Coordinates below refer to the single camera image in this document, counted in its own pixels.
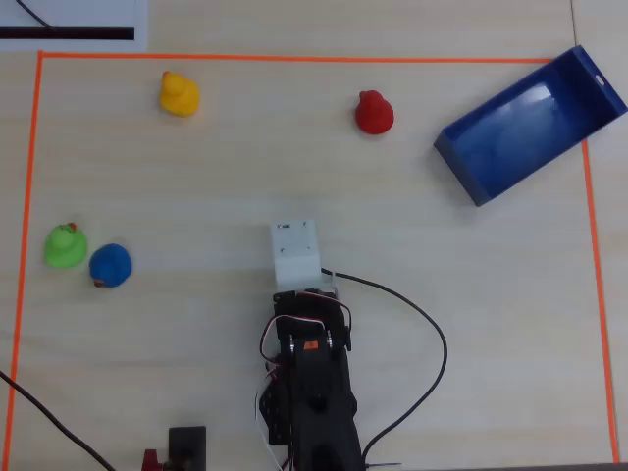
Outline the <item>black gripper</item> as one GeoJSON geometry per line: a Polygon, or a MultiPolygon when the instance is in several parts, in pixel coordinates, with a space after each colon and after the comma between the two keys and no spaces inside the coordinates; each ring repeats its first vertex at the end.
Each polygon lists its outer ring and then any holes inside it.
{"type": "Polygon", "coordinates": [[[338,319],[340,305],[329,293],[319,290],[279,292],[273,296],[274,315],[312,319],[338,319]]]}

